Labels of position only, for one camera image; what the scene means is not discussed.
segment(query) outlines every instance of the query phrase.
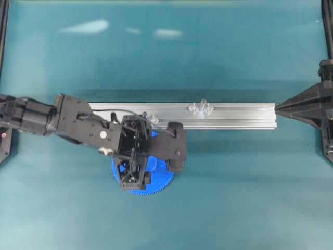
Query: black bracket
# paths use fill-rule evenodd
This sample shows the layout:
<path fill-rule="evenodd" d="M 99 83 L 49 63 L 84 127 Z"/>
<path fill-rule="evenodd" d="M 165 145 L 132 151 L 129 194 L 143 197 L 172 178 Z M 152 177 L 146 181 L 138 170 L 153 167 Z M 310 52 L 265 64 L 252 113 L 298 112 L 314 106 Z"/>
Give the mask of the black bracket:
<path fill-rule="evenodd" d="M 333 60 L 321 61 L 318 73 L 322 82 L 276 106 L 275 112 L 319 129 L 323 154 L 333 163 Z"/>

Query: robotic arm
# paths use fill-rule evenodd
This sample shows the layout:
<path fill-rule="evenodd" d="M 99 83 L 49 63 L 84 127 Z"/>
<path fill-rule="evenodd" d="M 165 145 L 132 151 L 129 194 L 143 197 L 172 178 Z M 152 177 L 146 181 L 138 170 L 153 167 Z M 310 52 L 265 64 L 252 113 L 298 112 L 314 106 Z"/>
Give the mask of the robotic arm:
<path fill-rule="evenodd" d="M 170 122 L 165 131 L 152 137 L 152 126 L 143 115 L 125 116 L 120 123 L 111 113 L 108 122 L 95 115 L 87 101 L 64 94 L 56 97 L 53 106 L 0 95 L 0 127 L 38 135 L 53 133 L 98 149 L 113 157 L 124 190 L 144 190 L 150 183 L 150 172 L 145 171 L 148 156 L 165 160 L 171 172 L 182 171 L 187 158 L 187 134 L 181 123 Z"/>

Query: small plastic part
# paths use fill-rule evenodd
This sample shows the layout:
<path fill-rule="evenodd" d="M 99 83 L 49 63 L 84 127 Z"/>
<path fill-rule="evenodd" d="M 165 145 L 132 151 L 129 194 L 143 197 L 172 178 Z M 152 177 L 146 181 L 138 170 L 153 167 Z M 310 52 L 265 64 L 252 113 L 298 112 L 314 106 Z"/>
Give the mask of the small plastic part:
<path fill-rule="evenodd" d="M 192 103 L 189 107 L 188 110 L 195 115 L 198 111 L 201 113 L 206 113 L 207 115 L 210 115 L 214 107 L 210 103 L 207 102 L 206 99 L 201 99 L 200 104 Z"/>
<path fill-rule="evenodd" d="M 192 113 L 192 115 L 195 115 L 199 111 L 199 107 L 196 103 L 192 103 L 189 107 L 188 110 Z"/>
<path fill-rule="evenodd" d="M 206 108 L 206 104 L 207 104 L 207 100 L 206 99 L 201 99 L 199 110 L 204 111 L 204 109 Z"/>
<path fill-rule="evenodd" d="M 159 122 L 159 119 L 155 115 L 150 115 L 147 119 L 154 125 L 157 125 Z"/>
<path fill-rule="evenodd" d="M 210 115 L 214 110 L 214 107 L 210 103 L 206 103 L 206 107 L 204 111 L 206 112 L 207 115 Z"/>

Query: black cable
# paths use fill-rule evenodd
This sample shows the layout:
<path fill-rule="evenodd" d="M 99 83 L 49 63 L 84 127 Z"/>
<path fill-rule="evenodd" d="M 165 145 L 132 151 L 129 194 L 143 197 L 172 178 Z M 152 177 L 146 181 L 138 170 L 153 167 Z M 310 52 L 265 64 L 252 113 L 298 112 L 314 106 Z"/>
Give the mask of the black cable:
<path fill-rule="evenodd" d="M 127 112 L 127 113 L 130 113 L 132 115 L 135 115 L 137 118 L 141 119 L 141 120 L 144 120 L 145 122 L 149 123 L 152 127 L 155 127 L 156 125 L 153 124 L 151 121 L 149 121 L 147 118 L 143 117 L 143 116 L 140 116 L 138 115 L 136 112 L 133 112 L 131 110 L 128 110 L 128 109 L 92 109 L 92 111 L 121 111 L 121 112 Z M 172 133 L 170 130 L 166 129 L 165 132 L 169 135 L 171 135 L 172 137 L 176 137 L 174 135 L 174 133 Z"/>

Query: aluminum rail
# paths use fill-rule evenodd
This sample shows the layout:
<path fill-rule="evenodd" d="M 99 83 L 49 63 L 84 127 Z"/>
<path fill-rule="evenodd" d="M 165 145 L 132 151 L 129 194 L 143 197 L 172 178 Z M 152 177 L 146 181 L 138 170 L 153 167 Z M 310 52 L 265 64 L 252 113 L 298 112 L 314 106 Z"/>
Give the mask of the aluminum rail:
<path fill-rule="evenodd" d="M 185 129 L 205 130 L 267 130 L 275 129 L 274 103 L 90 103 L 93 110 L 126 109 L 137 114 L 147 113 L 156 128 L 166 128 L 168 122 L 181 122 Z M 121 121 L 123 111 L 114 111 Z M 94 111 L 110 120 L 111 111 Z"/>

